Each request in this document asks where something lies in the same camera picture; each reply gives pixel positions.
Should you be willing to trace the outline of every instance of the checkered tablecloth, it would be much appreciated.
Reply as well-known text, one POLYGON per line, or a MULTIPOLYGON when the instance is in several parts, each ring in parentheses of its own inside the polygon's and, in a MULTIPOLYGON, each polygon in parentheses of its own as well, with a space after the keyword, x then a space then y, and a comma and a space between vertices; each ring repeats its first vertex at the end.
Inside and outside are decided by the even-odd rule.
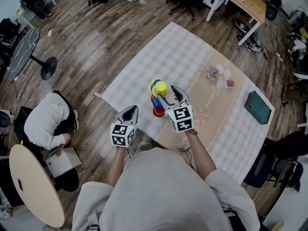
POLYGON ((155 138, 165 120, 153 119, 151 80, 158 78, 186 90, 210 51, 203 40, 170 23, 122 70, 102 98, 118 112, 137 105, 138 128, 155 138))
MULTIPOLYGON (((159 134, 164 128, 168 130, 169 125, 167 119, 157 118, 152 113, 149 83, 152 79, 159 78, 187 91, 213 51, 216 50, 194 34, 170 23, 123 69, 102 94, 102 98, 118 112, 130 105, 137 105, 138 128, 167 147, 164 145, 167 140, 160 140, 159 134)), ((228 119, 209 150, 217 167, 224 169, 237 182, 241 183, 251 168, 266 137, 273 113, 274 108, 270 102, 244 76, 228 119), (244 108, 248 93, 254 90, 272 109, 267 125, 258 124, 244 108)), ((175 148, 179 142, 174 141, 175 148)))

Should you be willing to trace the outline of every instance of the person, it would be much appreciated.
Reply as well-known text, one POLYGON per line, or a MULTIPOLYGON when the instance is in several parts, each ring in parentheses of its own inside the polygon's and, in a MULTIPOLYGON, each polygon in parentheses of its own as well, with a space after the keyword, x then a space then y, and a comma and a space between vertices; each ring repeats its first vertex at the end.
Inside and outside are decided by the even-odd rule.
POLYGON ((79 129, 78 112, 72 110, 70 103, 55 90, 31 111, 24 126, 29 141, 48 151, 56 148, 59 156, 71 140, 70 128, 76 133, 79 129))
POLYGON ((20 2, 25 3, 42 21, 45 21, 48 16, 51 16, 51 12, 43 0, 20 0, 20 2))
POLYGON ((82 185, 72 231, 258 231, 246 191, 185 133, 196 172, 178 153, 152 149, 146 135, 125 167, 126 148, 117 147, 107 182, 82 185))

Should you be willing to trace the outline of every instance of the yellow toy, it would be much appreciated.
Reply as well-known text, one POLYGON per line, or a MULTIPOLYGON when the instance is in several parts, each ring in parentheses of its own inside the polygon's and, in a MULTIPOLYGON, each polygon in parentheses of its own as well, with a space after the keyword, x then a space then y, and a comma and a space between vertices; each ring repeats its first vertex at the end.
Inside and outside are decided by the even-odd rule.
POLYGON ((167 85, 160 79, 153 79, 149 85, 149 89, 156 98, 159 94, 164 98, 168 93, 167 85))

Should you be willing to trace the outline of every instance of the speaker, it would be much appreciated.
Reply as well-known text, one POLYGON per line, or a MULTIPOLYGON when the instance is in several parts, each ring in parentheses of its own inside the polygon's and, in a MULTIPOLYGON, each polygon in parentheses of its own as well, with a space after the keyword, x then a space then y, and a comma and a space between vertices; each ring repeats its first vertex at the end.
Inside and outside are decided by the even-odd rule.
POLYGON ((7 128, 13 125, 14 116, 8 110, 0 110, 0 128, 7 128))

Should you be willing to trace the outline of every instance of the round table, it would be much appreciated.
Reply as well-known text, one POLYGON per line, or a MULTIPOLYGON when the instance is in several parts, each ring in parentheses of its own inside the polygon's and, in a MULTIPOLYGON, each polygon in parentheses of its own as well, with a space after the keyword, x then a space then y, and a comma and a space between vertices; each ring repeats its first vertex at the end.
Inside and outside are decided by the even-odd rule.
POLYGON ((60 198, 45 170, 24 146, 10 152, 10 171, 17 192, 28 209, 42 222, 58 228, 65 214, 60 198))
POLYGON ((29 30, 23 39, 18 43, 8 69, 12 79, 15 79, 22 72, 30 58, 42 67, 40 76, 43 80, 47 80, 52 77, 58 65, 57 58, 50 57, 46 62, 41 62, 32 55, 39 41, 39 36, 40 30, 38 27, 35 27, 29 30))

